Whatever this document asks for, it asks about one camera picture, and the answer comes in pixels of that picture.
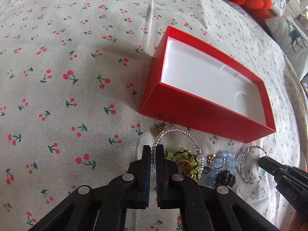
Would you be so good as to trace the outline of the person right hand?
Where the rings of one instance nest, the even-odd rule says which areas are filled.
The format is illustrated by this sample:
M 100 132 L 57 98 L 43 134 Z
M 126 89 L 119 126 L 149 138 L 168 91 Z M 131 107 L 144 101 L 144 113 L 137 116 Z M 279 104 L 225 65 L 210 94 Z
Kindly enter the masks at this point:
M 304 222 L 296 213 L 295 215 L 295 220 L 293 223 L 293 228 L 292 230 L 294 231 L 308 231 L 308 222 Z

